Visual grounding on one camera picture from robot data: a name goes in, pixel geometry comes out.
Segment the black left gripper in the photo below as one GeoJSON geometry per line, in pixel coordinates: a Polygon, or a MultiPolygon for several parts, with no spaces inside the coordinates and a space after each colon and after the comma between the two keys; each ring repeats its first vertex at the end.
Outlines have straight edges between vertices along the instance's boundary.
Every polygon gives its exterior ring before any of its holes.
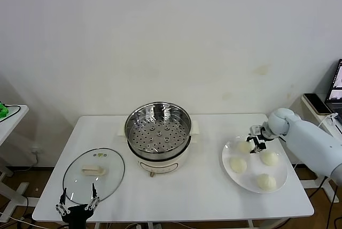
{"type": "Polygon", "coordinates": [[[61,218],[69,229],[86,229],[87,220],[94,214],[94,210],[100,203],[95,184],[92,183],[91,201],[88,204],[82,204],[72,207],[66,206],[67,188],[63,189],[59,203],[56,204],[57,212],[62,215],[61,218]]]}

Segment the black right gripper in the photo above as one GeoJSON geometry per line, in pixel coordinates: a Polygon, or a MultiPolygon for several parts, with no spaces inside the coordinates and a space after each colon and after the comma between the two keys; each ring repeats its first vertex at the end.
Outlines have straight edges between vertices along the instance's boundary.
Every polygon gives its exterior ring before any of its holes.
{"type": "Polygon", "coordinates": [[[250,128],[250,134],[246,138],[246,142],[254,142],[254,148],[251,154],[259,153],[266,149],[266,143],[273,140],[273,135],[269,133],[262,125],[253,125],[250,128]]]}

